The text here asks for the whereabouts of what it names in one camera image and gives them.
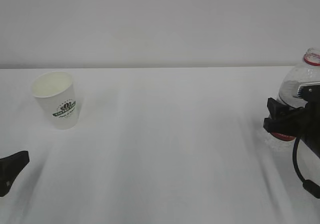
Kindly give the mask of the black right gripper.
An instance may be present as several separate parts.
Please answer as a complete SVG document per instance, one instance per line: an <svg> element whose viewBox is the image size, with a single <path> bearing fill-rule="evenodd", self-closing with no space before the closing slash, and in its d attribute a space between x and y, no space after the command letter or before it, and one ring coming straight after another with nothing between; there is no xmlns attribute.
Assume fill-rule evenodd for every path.
<svg viewBox="0 0 320 224"><path fill-rule="evenodd" d="M268 98L267 108L269 110L269 117L264 119L263 128L268 133L279 133L279 134L299 134L304 125L308 122L304 134L304 142L309 149L319 158L319 120L320 120L320 97L315 99L305 100L305 108L300 107L297 109L291 109L288 105L284 105L274 98Z"/></svg>

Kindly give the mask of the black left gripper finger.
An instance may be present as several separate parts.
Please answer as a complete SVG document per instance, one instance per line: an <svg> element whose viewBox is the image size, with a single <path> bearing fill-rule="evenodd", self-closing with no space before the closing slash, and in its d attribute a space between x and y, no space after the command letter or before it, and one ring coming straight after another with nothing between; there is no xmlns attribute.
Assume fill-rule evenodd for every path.
<svg viewBox="0 0 320 224"><path fill-rule="evenodd" d="M21 173L21 171L28 165L29 163L29 152L26 150L19 151L10 156L1 158L0 164L0 196L6 196L15 179Z"/></svg>

